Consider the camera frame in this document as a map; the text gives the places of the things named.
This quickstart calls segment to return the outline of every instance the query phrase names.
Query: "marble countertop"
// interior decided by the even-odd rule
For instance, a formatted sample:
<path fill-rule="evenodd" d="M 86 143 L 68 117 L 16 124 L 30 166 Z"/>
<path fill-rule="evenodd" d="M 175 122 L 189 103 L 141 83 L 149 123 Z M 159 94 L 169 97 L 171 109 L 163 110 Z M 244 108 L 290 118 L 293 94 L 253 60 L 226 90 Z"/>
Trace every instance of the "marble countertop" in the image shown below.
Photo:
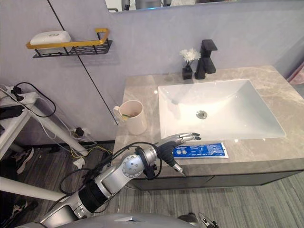
<path fill-rule="evenodd" d="M 272 66 L 242 67 L 217 70 L 204 80 L 183 80 L 181 73 L 128 77 L 124 99 L 139 100 L 144 106 L 148 129 L 141 135 L 131 135 L 125 123 L 119 123 L 114 151 L 136 142 L 155 143 L 160 140 L 158 86 L 184 83 L 204 83 L 233 79 L 250 79 L 267 106 L 273 112 L 286 137 L 223 141 L 229 158 L 179 159 L 188 176 L 225 175 L 304 170 L 304 99 Z M 187 142 L 189 145 L 202 142 Z M 167 164 L 163 177 L 179 176 Z"/>

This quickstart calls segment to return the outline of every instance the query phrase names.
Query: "dark gray cabinet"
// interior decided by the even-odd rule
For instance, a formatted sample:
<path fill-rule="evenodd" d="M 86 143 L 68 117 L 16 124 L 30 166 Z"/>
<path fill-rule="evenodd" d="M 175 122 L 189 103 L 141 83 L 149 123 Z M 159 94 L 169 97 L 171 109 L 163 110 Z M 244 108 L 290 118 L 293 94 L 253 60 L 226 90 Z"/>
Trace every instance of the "dark gray cabinet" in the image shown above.
<path fill-rule="evenodd" d="M 204 187 L 213 176 L 134 179 L 130 183 L 140 190 L 192 189 Z"/>
<path fill-rule="evenodd" d="M 301 171 L 285 171 L 219 176 L 174 177 L 156 178 L 154 180 L 134 179 L 130 183 L 140 190 L 253 186 L 263 185 L 300 172 Z"/>
<path fill-rule="evenodd" d="M 211 180 L 205 183 L 204 187 L 262 185 L 299 172 L 301 171 L 214 176 Z"/>

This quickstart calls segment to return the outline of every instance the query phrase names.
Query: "gray carpet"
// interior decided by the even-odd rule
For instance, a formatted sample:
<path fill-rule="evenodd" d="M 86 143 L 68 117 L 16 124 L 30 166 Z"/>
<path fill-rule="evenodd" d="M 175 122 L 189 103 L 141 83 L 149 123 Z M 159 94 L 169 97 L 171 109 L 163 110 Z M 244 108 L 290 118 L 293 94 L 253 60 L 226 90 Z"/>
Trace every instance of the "gray carpet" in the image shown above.
<path fill-rule="evenodd" d="M 113 145 L 104 145 L 112 149 Z M 93 151 L 86 158 L 86 167 L 94 167 L 102 157 Z M 60 179 L 76 167 L 68 152 L 48 153 L 36 150 L 35 155 L 19 176 L 20 180 L 38 187 L 57 190 Z M 64 184 L 75 190 L 81 174 Z M 39 206 L 17 225 L 37 221 L 52 204 L 37 200 Z M 139 191 L 123 188 L 101 214 L 119 212 L 152 212 L 177 217 L 189 212 L 204 212 L 222 228 L 304 228 L 304 173 L 265 186 L 225 189 Z"/>

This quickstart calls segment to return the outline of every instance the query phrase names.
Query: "sink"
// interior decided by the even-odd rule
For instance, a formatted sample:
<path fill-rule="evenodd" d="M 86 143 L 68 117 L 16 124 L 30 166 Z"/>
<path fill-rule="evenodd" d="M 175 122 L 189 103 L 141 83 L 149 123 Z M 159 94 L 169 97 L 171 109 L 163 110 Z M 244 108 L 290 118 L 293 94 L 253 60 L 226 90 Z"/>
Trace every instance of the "sink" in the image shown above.
<path fill-rule="evenodd" d="M 158 87 L 161 138 L 197 132 L 202 141 L 285 137 L 250 80 Z"/>

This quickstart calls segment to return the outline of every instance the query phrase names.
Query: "toothpaste tube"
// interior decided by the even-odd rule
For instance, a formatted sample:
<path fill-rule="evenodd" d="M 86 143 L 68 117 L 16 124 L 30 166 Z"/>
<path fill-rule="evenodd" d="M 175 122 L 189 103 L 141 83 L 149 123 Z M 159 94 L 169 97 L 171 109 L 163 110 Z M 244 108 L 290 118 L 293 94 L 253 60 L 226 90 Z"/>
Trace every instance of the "toothpaste tube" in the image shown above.
<path fill-rule="evenodd" d="M 222 142 L 198 146 L 178 146 L 173 150 L 175 158 L 228 158 Z"/>

